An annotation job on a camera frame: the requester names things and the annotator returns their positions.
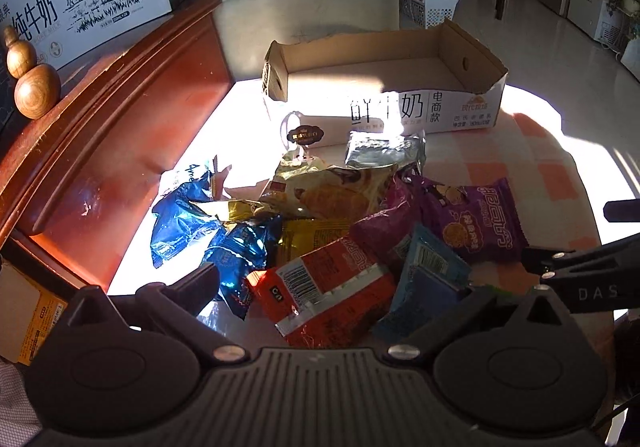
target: snack package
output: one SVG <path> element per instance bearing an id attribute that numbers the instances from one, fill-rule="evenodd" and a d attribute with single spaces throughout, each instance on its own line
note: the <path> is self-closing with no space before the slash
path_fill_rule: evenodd
<path id="1" fill-rule="evenodd" d="M 194 176 L 193 173 L 200 173 L 201 176 Z M 208 165 L 192 166 L 169 178 L 173 189 L 151 209 L 156 217 L 150 243 L 155 268 L 160 268 L 164 261 L 175 257 L 195 239 L 220 228 L 216 218 L 191 202 L 211 202 L 216 199 L 222 194 L 223 179 Z"/>
<path id="2" fill-rule="evenodd" d="M 285 221 L 276 265 L 286 265 L 289 261 L 324 247 L 348 232 L 349 221 L 346 220 Z"/>
<path id="3" fill-rule="evenodd" d="M 398 166 L 343 169 L 285 154 L 260 200 L 291 218 L 358 221 L 380 207 Z"/>
<path id="4" fill-rule="evenodd" d="M 422 171 L 425 160 L 424 131 L 411 136 L 385 136 L 375 132 L 351 131 L 344 162 L 363 169 L 397 164 L 402 169 L 417 163 Z"/>
<path id="5" fill-rule="evenodd" d="M 352 346 L 389 307 L 393 276 L 349 236 L 247 278 L 268 318 L 297 348 Z"/>
<path id="6" fill-rule="evenodd" d="M 448 283 L 436 273 L 415 267 L 402 303 L 380 319 L 371 331 L 387 344 L 398 344 L 455 306 L 466 294 L 466 289 Z"/>
<path id="7" fill-rule="evenodd" d="M 252 301 L 245 277 L 267 267 L 268 251 L 282 232 L 282 217 L 258 225 L 236 224 L 228 233 L 220 226 L 207 247 L 203 263 L 213 263 L 220 272 L 220 297 L 231 312 L 244 320 Z"/>
<path id="8" fill-rule="evenodd" d="M 481 187 L 452 187 L 418 175 L 405 181 L 422 223 L 466 261 L 519 261 L 529 246 L 507 178 Z"/>
<path id="9" fill-rule="evenodd" d="M 420 209 L 397 175 L 389 185 L 383 206 L 387 208 L 353 223 L 349 235 L 387 265 L 398 281 L 414 227 L 420 222 Z"/>
<path id="10" fill-rule="evenodd" d="M 471 268 L 426 227 L 415 225 L 411 246 L 407 253 L 398 289 L 391 303 L 391 311 L 403 305 L 412 292 L 414 270 L 422 268 L 436 274 L 451 286 L 468 286 Z"/>
<path id="11" fill-rule="evenodd" d="M 269 205 L 249 200 L 224 200 L 219 202 L 194 203 L 197 208 L 220 221 L 246 221 L 252 218 L 273 217 L 276 211 Z"/>

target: wooden gourd ornament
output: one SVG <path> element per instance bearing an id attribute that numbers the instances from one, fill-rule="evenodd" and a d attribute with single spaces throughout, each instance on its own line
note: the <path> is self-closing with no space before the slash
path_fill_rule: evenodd
<path id="1" fill-rule="evenodd" d="M 36 65 L 35 48 L 31 43 L 18 39 L 13 26 L 4 29 L 4 44 L 8 49 L 7 69 L 18 79 L 14 91 L 15 106 L 24 116 L 36 120 L 60 99 L 58 72 L 49 64 Z"/>

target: silver foil package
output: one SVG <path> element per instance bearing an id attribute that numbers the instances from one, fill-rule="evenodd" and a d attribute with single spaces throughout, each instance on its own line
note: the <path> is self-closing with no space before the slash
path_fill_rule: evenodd
<path id="1" fill-rule="evenodd" d="M 424 131 L 411 136 L 351 131 L 344 162 L 348 167 L 356 169 L 392 164 L 398 164 L 398 169 L 402 169 L 417 163 L 419 172 L 422 172 L 424 160 Z"/>

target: white basket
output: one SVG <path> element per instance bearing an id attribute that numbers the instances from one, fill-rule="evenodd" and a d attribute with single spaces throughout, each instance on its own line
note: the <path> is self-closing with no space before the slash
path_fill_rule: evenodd
<path id="1" fill-rule="evenodd" d="M 459 0 L 400 0 L 400 11 L 423 28 L 452 19 Z"/>

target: metal screw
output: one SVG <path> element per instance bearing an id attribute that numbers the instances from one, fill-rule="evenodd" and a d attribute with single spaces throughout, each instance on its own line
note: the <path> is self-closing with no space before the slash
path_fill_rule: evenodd
<path id="1" fill-rule="evenodd" d="M 396 344 L 391 346 L 386 352 L 396 361 L 412 361 L 420 356 L 420 350 L 409 344 Z"/>
<path id="2" fill-rule="evenodd" d="M 244 358 L 246 351 L 244 348 L 235 345 L 220 346 L 213 351 L 213 357 L 220 362 L 237 362 Z"/>

